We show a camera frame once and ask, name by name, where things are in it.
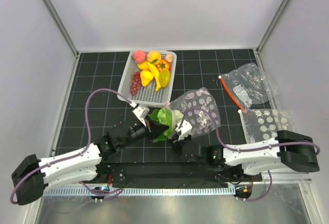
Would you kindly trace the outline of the green lettuce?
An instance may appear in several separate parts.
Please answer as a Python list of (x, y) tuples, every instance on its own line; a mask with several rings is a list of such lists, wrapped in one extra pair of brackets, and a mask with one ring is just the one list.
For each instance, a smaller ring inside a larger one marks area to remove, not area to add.
[(179, 123), (183, 114), (178, 110), (171, 110), (168, 108), (155, 109), (151, 114), (150, 118), (160, 124), (167, 125), (169, 128), (164, 131), (160, 136), (153, 140), (154, 143), (159, 141), (167, 140), (175, 130), (177, 123)]

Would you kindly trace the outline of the pink dotted zip bag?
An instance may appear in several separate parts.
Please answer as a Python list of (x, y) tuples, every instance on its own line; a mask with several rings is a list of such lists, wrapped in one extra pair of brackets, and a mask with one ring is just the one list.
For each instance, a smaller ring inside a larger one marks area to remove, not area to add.
[(206, 135), (221, 125), (215, 98), (205, 87), (190, 90), (164, 106), (172, 111), (176, 124), (186, 115), (185, 120), (192, 126), (192, 138)]

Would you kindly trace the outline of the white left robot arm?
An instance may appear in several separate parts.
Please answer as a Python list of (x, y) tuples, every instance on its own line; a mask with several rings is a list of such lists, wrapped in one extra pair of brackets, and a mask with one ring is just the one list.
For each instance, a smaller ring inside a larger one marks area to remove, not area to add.
[(14, 189), (10, 202), (20, 206), (30, 204), (45, 191), (68, 183), (93, 180), (103, 183), (109, 176), (107, 163), (122, 149), (143, 139), (153, 141), (168, 128), (153, 120), (133, 126), (120, 124), (81, 149), (41, 159), (29, 155), (11, 174)]

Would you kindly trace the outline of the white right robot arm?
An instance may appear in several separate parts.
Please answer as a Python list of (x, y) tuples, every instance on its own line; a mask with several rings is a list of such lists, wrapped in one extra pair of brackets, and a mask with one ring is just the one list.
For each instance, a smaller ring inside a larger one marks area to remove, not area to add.
[(298, 173), (320, 170), (319, 146), (311, 137), (280, 130), (277, 136), (261, 142), (201, 147), (190, 161), (203, 171), (214, 171), (227, 181), (243, 181), (263, 171), (289, 168)]

